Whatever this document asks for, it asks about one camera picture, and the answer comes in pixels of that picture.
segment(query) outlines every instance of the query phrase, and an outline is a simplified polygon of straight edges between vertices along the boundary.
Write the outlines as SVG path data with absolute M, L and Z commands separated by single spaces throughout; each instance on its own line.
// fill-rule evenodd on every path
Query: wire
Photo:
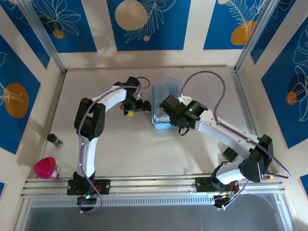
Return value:
M 100 98 L 98 98 L 97 100 L 95 100 L 95 101 L 93 101 L 93 102 L 91 103 L 91 105 L 90 105 L 90 106 L 88 107 L 88 109 L 86 110 L 84 116 L 82 117 L 82 120 L 81 120 L 80 125 L 79 125 L 78 130 L 77 130 L 77 134 L 78 134 L 78 136 L 79 136 L 79 138 L 80 138 L 80 140 L 81 140 L 81 143 L 85 143 L 85 142 L 86 142 L 86 140 L 83 138 L 83 136 L 80 134 L 80 132 L 81 132 L 82 125 L 83 125 L 83 123 L 85 122 L 85 119 L 86 119 L 86 117 L 88 116 L 89 111 L 91 110 L 91 108 L 92 108 L 98 101 L 100 101 L 102 98 L 106 97 L 107 95 L 109 95 L 109 94 L 111 94 L 112 92 L 115 92 L 115 91 L 117 91 L 117 90 L 121 90 L 121 89 L 125 89 L 125 88 L 147 89 L 147 88 L 150 86 L 150 84 L 151 84 L 150 81 L 149 81 L 149 79 L 147 79 L 147 78 L 145 78 L 145 77 L 139 77 L 139 78 L 143 78 L 143 79 L 147 80 L 147 81 L 148 81 L 148 85 L 147 85 L 146 87 L 135 87 L 135 86 L 122 86 L 122 87 L 118 87 L 118 88 L 115 88 L 115 89 L 113 89 L 113 90 L 108 91 L 107 93 L 105 93 L 104 95 L 102 95 Z M 84 146 L 84 145 L 81 145 L 81 149 L 80 149 L 80 158 L 79 158 L 79 165 L 81 166 L 81 171 L 82 171 L 83 175 L 85 176 L 86 180 L 88 181 L 88 183 L 91 185 L 91 187 L 92 187 L 92 188 L 95 190 L 95 192 L 97 193 L 98 198 L 99 198 L 100 201 L 101 201 L 101 207 L 100 207 L 97 211 L 95 211 L 95 212 L 84 212 L 84 211 L 83 211 L 83 213 L 85 213 L 85 214 L 93 214 L 93 215 L 94 215 L 94 214 L 98 214 L 98 213 L 102 210 L 102 208 L 103 208 L 103 198 L 102 198 L 102 195 L 100 194 L 100 192 L 97 190 L 97 188 L 94 186 L 94 184 L 90 181 L 90 179 L 89 179 L 88 176 L 86 175 L 86 172 L 85 172 L 85 170 L 84 170 L 84 166 L 83 166 L 82 161 L 81 161 L 81 157 L 84 156 L 84 155 L 85 155 L 85 146 Z
M 181 133 L 181 128 L 179 129 L 179 135 L 180 136 L 185 136 L 189 132 L 189 128 L 186 128 L 186 131 L 184 133 Z
M 239 195 L 245 190 L 246 186 L 249 184 L 249 180 L 246 182 L 246 184 L 242 187 L 242 189 L 238 192 L 238 194 L 236 194 L 232 199 L 230 199 L 230 202 L 229 204 L 227 204 L 226 206 L 224 206 L 223 208 L 220 208 L 219 210 L 221 209 L 226 209 L 228 208 L 238 197 Z
M 145 79 L 145 80 L 148 80 L 146 77 L 137 77 L 136 79 Z M 137 93 L 135 93 L 135 94 L 133 94 L 133 95 L 138 95 L 139 94 L 139 92 L 140 92 L 140 90 L 141 89 L 139 89 L 138 91 L 137 91 Z
M 229 184 L 229 185 L 234 185 L 235 186 L 235 188 L 237 189 L 237 191 L 239 191 L 240 189 L 239 189 L 239 187 L 236 185 L 236 184 Z
M 125 109 L 123 109 L 123 105 L 124 105 L 124 103 L 122 103 L 121 106 L 120 106 L 120 109 L 122 111 L 125 111 L 125 112 L 132 112 L 133 111 L 133 110 L 125 110 Z
M 190 77 L 188 77 L 188 79 L 185 81 L 185 83 L 184 83 L 184 85 L 183 85 L 183 87 L 182 87 L 182 89 L 181 89 L 181 91 L 180 91 L 180 93 L 179 93 L 179 96 L 182 95 L 182 92 L 184 91 L 184 88 L 186 87 L 187 82 L 188 82 L 192 77 L 194 77 L 195 75 L 200 74 L 200 73 L 211 73 L 211 74 L 213 74 L 213 75 L 216 75 L 216 76 L 220 79 L 220 81 L 222 82 L 222 86 L 223 86 L 222 95 L 221 95 L 220 99 L 218 100 L 217 104 L 215 105 L 215 107 L 214 107 L 214 112 L 213 112 L 214 118 L 215 118 L 216 122 L 217 122 L 219 125 L 221 125 L 222 127 L 224 127 L 225 129 L 227 129 L 227 130 L 231 131 L 232 133 L 234 133 L 234 134 L 236 134 L 236 135 L 242 137 L 243 139 L 247 140 L 247 142 L 251 142 L 253 145 L 255 145 L 256 147 L 258 147 L 259 149 L 261 149 L 261 150 L 262 150 L 263 152 L 265 152 L 270 158 L 272 158 L 272 159 L 273 159 L 273 160 L 285 171 L 285 173 L 287 174 L 287 176 L 283 176 L 283 175 L 279 175 L 279 174 L 272 174 L 272 173 L 271 173 L 271 175 L 274 175 L 274 176 L 276 176 L 276 177 L 281 177 L 281 178 L 284 178 L 284 179 L 290 179 L 290 178 L 291 178 L 290 172 L 289 172 L 289 171 L 286 169 L 286 167 L 284 167 L 283 164 L 282 164 L 276 157 L 274 157 L 266 148 L 264 148 L 263 146 L 261 146 L 261 145 L 258 144 L 257 142 L 255 142 L 255 141 L 249 139 L 247 136 L 241 134 L 240 132 L 234 130 L 233 128 L 230 128 L 229 126 L 227 126 L 227 125 L 221 123 L 221 121 L 218 119 L 218 117 L 217 117 L 217 109 L 218 109 L 218 106 L 219 106 L 219 104 L 221 103 L 223 97 L 224 97 L 225 94 L 226 94 L 226 83 L 225 83 L 225 81 L 223 80 L 223 78 L 222 78 L 219 74 L 217 74 L 217 73 L 215 73 L 215 72 L 213 72 L 213 71 L 198 71 L 198 72 L 192 74 L 192 75 L 191 75 Z
M 137 93 L 133 94 L 133 95 L 138 95 L 139 94 L 140 89 L 137 91 Z

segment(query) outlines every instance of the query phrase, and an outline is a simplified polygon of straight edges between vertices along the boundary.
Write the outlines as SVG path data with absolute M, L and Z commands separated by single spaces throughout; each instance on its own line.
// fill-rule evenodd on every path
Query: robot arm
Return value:
M 229 147 L 236 158 L 234 162 L 223 163 L 213 172 L 210 180 L 209 190 L 221 191 L 231 182 L 247 178 L 253 182 L 261 182 L 264 174 L 268 170 L 272 159 L 256 145 L 250 141 L 262 145 L 272 153 L 272 140 L 264 135 L 258 138 L 255 135 L 246 134 L 233 125 L 218 118 L 219 123 L 223 123 L 233 130 L 241 133 L 247 139 L 235 135 L 230 130 L 216 122 L 211 110 L 197 101 L 192 101 L 190 97 L 181 97 L 180 100 L 172 95 L 168 96 L 160 105 L 170 117 L 170 123 L 181 129 L 190 128 L 214 136 Z
M 73 179 L 68 182 L 68 195 L 83 195 L 84 192 L 92 191 L 93 188 L 91 188 L 87 178 L 93 185 L 98 184 L 99 180 L 94 179 L 94 157 L 97 140 L 104 129 L 105 113 L 119 102 L 123 102 L 125 115 L 127 111 L 151 110 L 151 105 L 148 101 L 142 102 L 141 99 L 134 97 L 134 93 L 139 85 L 140 82 L 136 78 L 129 77 L 126 83 L 117 82 L 110 90 L 98 97 L 92 99 L 84 98 L 81 100 L 74 122 L 77 133 L 80 129 L 82 119 L 89 108 L 90 111 L 89 115 L 85 117 L 80 129 L 80 136 L 78 137 L 79 160 L 76 171 L 73 174 Z
M 118 86 L 112 86 L 110 90 L 115 90 L 116 88 L 118 88 Z M 98 107 L 99 110 L 97 113 L 95 113 L 96 108 L 94 108 L 94 114 L 92 118 L 95 120 L 95 124 L 96 124 L 96 127 L 94 128 L 95 130 L 94 135 L 93 135 L 94 138 L 89 134 L 85 134 L 86 133 L 85 129 L 84 129 L 84 133 L 83 132 L 81 133 L 84 141 L 81 140 L 80 137 L 78 138 L 79 139 L 79 155 L 80 155 L 79 157 L 80 163 L 78 164 L 77 169 L 76 169 L 76 173 L 78 175 L 84 176 L 81 168 L 83 168 L 88 178 L 90 178 L 94 174 L 95 172 L 95 168 L 94 168 L 95 147 L 96 147 L 96 143 L 97 143 L 99 136 L 103 132 L 104 117 L 105 117 L 104 114 L 117 103 L 124 101 L 126 98 L 126 92 L 127 92 L 126 89 L 120 89 L 120 90 L 114 91 L 97 102 L 95 107 Z M 101 96 L 103 96 L 104 94 L 98 97 L 92 98 L 91 100 L 87 100 L 87 99 L 86 100 L 83 99 L 83 100 L 86 101 L 88 104 L 88 102 L 94 102 L 97 99 L 101 98 Z M 80 120 L 80 118 L 82 118 L 81 116 L 76 117 L 76 121 L 75 121 L 76 129 L 78 129 L 79 127 L 80 122 L 78 123 L 78 121 Z

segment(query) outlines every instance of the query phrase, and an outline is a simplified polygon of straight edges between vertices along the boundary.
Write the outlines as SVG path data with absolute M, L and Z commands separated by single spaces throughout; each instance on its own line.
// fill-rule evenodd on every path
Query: white table surface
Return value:
M 74 120 L 80 100 L 96 97 L 129 76 L 144 76 L 151 84 L 176 80 L 180 87 L 188 76 L 200 70 L 211 70 L 222 75 L 227 91 L 218 116 L 247 132 L 240 103 L 227 67 L 216 68 L 135 68 L 72 70 L 65 77 L 51 133 L 64 142 L 56 148 L 47 143 L 42 158 L 53 156 L 61 169 L 61 177 L 72 177 L 78 163 L 78 138 Z M 142 91 L 144 100 L 151 99 L 152 89 Z M 185 95 L 213 110 L 222 93 L 220 80 L 211 74 L 193 77 Z M 223 159 L 226 148 L 217 139 L 191 130 L 181 137 L 177 129 L 156 130 L 151 114 L 138 112 L 124 116 L 120 104 L 106 113 L 105 127 L 95 155 L 96 176 L 144 176 L 210 173 Z

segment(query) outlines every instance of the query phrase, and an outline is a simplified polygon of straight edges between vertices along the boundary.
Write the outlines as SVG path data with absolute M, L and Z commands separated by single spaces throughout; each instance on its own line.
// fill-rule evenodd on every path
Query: pink cup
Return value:
M 56 179 L 60 176 L 60 170 L 53 157 L 47 157 L 38 161 L 34 165 L 33 171 L 37 177 L 42 179 Z

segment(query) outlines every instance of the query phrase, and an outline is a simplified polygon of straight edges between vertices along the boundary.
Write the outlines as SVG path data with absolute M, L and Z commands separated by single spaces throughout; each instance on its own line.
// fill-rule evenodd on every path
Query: clear plastic container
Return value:
M 152 123 L 156 129 L 177 128 L 170 124 L 169 116 L 159 105 L 169 96 L 178 97 L 179 87 L 173 83 L 156 84 L 152 86 Z

